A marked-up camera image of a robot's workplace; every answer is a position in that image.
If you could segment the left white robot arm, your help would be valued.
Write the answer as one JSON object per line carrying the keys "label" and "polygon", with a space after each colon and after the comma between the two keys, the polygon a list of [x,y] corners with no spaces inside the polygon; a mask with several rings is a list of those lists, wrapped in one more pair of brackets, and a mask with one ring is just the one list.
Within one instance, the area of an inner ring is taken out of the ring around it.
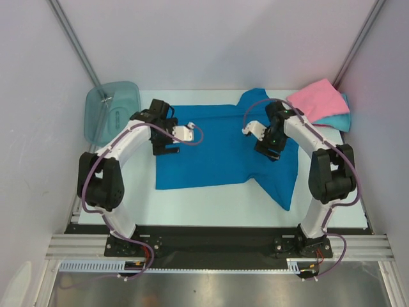
{"label": "left white robot arm", "polygon": [[140,251],[137,226],[123,204],[125,185],[122,169],[137,149],[151,143],[154,156],[177,154],[178,132],[174,107],[154,99],[150,107],[134,113],[122,131],[95,153],[79,158],[77,195],[85,212],[101,215],[119,248],[129,256]]}

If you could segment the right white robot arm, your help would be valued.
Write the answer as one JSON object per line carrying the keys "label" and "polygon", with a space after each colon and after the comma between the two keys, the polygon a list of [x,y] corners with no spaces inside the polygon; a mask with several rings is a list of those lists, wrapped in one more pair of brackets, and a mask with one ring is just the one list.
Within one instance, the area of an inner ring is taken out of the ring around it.
{"label": "right white robot arm", "polygon": [[343,207],[343,200],[358,189],[353,149],[329,141],[301,110],[281,99],[271,99],[265,112],[268,126],[251,121],[242,131],[255,135],[255,151],[275,162],[280,159],[287,140],[292,139],[311,160],[308,177],[311,203],[287,253],[313,257],[325,247],[327,225],[334,210]]}

